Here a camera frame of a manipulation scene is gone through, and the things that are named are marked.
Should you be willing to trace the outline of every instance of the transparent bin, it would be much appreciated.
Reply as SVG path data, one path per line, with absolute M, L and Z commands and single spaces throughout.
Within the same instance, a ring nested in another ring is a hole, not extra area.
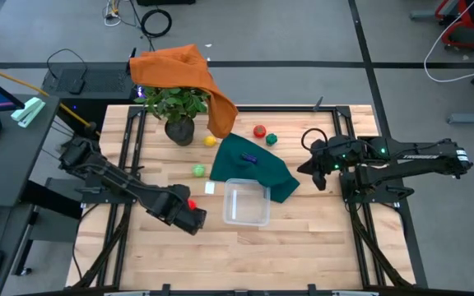
M 270 221 L 270 188 L 256 180 L 229 179 L 224 187 L 222 218 L 227 224 L 267 225 Z

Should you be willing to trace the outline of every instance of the wooden tabletop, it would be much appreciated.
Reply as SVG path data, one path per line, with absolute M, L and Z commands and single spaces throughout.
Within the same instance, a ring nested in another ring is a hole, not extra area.
M 357 136 L 378 135 L 369 105 L 352 105 Z M 113 164 L 119 161 L 128 106 L 109 106 L 101 135 L 102 153 Z M 195 137 L 187 147 L 175 145 L 164 132 L 165 121 L 151 115 L 146 119 L 140 165 L 142 181 L 167 186 L 190 187 L 199 208 L 207 210 L 204 228 L 191 236 L 148 215 L 136 204 L 132 209 L 121 289 L 318 289 L 361 288 L 356 249 L 349 215 L 341 197 L 337 174 L 327 177 L 327 189 L 318 191 L 311 176 L 297 173 L 310 154 L 300 144 L 311 127 L 334 135 L 330 113 L 246 113 L 239 114 L 233 133 L 265 147 L 286 162 L 300 181 L 297 190 L 282 204 L 272 202 L 270 222 L 264 227 L 226 224 L 222 219 L 224 183 L 216 183 L 215 194 L 204 192 L 219 143 L 205 147 L 202 139 L 211 135 L 207 116 L 195 118 Z M 277 134 L 278 142 L 266 147 L 264 139 L 253 138 L 253 127 L 262 124 Z M 128 162 L 137 130 L 133 124 Z M 309 146 L 318 134 L 310 133 Z M 192 167 L 206 166 L 206 177 L 195 178 Z M 399 215 L 392 209 L 372 204 L 379 246 L 401 275 L 414 282 L 407 245 Z M 100 252 L 105 235 L 109 205 L 100 205 L 82 222 L 77 237 L 76 257 L 85 272 Z M 374 267 L 365 248 L 372 283 Z M 112 277 L 112 265 L 106 283 Z M 67 284 L 78 280 L 72 263 Z

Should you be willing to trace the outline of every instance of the teal towel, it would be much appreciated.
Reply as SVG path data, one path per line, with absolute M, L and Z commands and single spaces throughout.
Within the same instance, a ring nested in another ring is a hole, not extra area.
M 257 163 L 243 160 L 243 153 L 256 157 Z M 284 161 L 233 133 L 222 141 L 210 175 L 213 181 L 227 181 L 230 178 L 257 180 L 270 188 L 270 199 L 277 202 L 285 201 L 300 185 Z

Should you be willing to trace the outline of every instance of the gray floor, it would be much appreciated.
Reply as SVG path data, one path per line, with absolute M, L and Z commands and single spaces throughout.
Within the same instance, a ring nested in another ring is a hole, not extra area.
M 411 22 L 411 9 L 435 7 L 439 1 L 357 0 L 373 62 L 423 62 L 441 28 Z M 105 0 L 7 1 L 0 12 L 0 62 L 45 62 L 54 51 L 74 49 L 86 61 L 125 61 L 132 47 L 147 42 L 132 27 L 105 27 Z M 349 61 L 361 54 L 351 12 L 343 0 L 198 0 L 192 6 L 163 6 L 174 18 L 170 33 L 154 41 L 158 49 L 195 43 L 212 61 Z M 139 7 L 143 13 L 147 7 Z M 132 11 L 121 2 L 120 12 L 132 22 Z M 151 22 L 155 30 L 161 20 Z M 68 53 L 53 59 L 76 61 Z M 474 54 L 446 53 L 438 46 L 434 62 L 474 62 Z M 37 86 L 44 69 L 5 72 Z M 312 104 L 321 95 L 325 104 L 372 104 L 364 69 L 345 68 L 213 68 L 219 87 L 241 104 Z M 423 70 L 376 69 L 391 132 L 401 141 L 437 141 L 451 137 L 474 162 L 474 125 L 449 126 L 452 112 L 474 111 L 474 86 L 469 80 L 451 84 L 430 81 Z M 433 70 L 450 78 L 474 70 Z M 30 93 L 0 78 L 11 92 Z M 66 136 L 51 130 L 45 149 L 57 155 Z M 32 178 L 69 178 L 57 162 L 42 152 Z M 408 178 L 416 194 L 409 198 L 429 286 L 474 290 L 474 167 L 461 180 L 435 174 Z M 13 277 L 5 294 L 61 289 L 70 262 L 70 244 L 35 245 L 27 265 L 33 275 Z M 55 256 L 44 254 L 55 252 Z

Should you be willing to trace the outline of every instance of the orange cloth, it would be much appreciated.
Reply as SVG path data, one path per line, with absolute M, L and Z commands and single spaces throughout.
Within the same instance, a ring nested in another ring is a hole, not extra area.
M 132 81 L 141 86 L 197 87 L 210 95 L 207 128 L 213 136 L 225 138 L 234 126 L 237 108 L 215 85 L 207 61 L 194 44 L 174 49 L 144 52 L 129 60 Z

